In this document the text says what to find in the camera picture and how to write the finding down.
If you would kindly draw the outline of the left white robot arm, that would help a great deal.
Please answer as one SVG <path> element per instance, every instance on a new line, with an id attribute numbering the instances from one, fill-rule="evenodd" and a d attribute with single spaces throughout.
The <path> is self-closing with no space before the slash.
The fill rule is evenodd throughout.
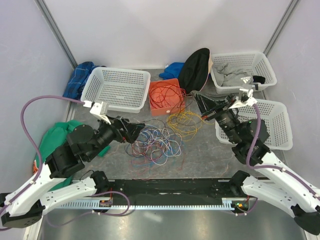
<path id="1" fill-rule="evenodd" d="M 110 183 L 103 171 L 94 171 L 83 180 L 54 190 L 92 161 L 113 141 L 134 143 L 144 123 L 131 123 L 123 117 L 100 120 L 99 128 L 83 124 L 67 134 L 65 142 L 45 160 L 42 168 L 23 186 L 0 195 L 2 230 L 23 229 L 38 222 L 53 209 L 82 197 L 106 196 Z"/>

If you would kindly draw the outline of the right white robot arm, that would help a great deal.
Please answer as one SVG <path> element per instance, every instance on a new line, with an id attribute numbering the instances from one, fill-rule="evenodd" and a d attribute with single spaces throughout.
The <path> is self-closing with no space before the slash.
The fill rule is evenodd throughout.
<path id="1" fill-rule="evenodd" d="M 290 215 L 306 232 L 320 234 L 320 190 L 286 164 L 265 145 L 269 137 L 252 90 L 240 89 L 239 96 L 213 96 L 193 90 L 190 93 L 204 121 L 215 120 L 228 137 L 236 159 L 274 182 L 264 184 L 244 171 L 230 180 L 229 191 L 265 201 Z"/>

